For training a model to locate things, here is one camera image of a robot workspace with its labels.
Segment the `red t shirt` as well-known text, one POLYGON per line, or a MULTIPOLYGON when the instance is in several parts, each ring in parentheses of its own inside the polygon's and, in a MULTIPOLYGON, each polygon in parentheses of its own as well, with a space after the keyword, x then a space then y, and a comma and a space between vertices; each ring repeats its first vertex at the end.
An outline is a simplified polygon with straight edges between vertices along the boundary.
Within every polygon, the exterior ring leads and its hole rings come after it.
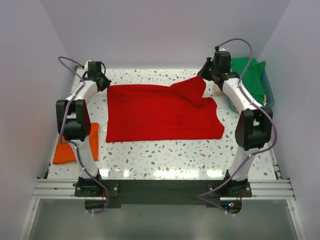
POLYGON ((199 76, 170 86, 109 87, 106 142, 221 139, 225 128, 206 87, 199 76))

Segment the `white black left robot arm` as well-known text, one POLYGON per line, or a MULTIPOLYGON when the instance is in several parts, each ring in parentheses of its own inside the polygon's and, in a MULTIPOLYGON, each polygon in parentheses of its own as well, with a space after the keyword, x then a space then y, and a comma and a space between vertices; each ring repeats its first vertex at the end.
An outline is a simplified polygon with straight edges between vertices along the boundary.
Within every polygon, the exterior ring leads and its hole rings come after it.
POLYGON ((111 81, 106 77, 106 66, 101 61, 88 60, 82 69, 84 73, 75 76, 79 85, 69 97, 55 104, 59 142, 68 144, 79 167, 78 181, 86 184, 86 191, 99 196, 104 190, 101 175, 90 147, 91 120, 88 103, 99 92, 106 90, 111 81))

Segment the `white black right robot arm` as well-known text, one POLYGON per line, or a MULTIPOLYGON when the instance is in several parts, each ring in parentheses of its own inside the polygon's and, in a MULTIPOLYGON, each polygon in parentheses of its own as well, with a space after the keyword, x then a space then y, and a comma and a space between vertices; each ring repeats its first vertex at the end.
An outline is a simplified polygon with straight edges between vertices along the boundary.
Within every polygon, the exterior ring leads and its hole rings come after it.
POLYGON ((231 54, 217 46, 214 56, 206 59, 197 75, 213 81, 239 113, 234 131, 238 147, 222 185, 223 192, 233 197, 241 190, 239 182, 248 180, 255 156, 263 152, 265 144, 271 139, 273 111, 256 102, 241 83, 239 74, 231 69, 231 54))

